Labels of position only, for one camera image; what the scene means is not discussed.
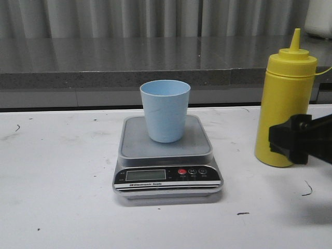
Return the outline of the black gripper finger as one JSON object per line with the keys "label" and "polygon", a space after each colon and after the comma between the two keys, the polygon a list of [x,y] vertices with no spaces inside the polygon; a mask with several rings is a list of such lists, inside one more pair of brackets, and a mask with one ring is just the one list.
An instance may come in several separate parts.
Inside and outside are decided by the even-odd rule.
{"label": "black gripper finger", "polygon": [[307,114],[293,115],[271,126],[268,139],[270,150],[293,164],[306,164],[309,156],[331,164],[331,115],[318,119]]}

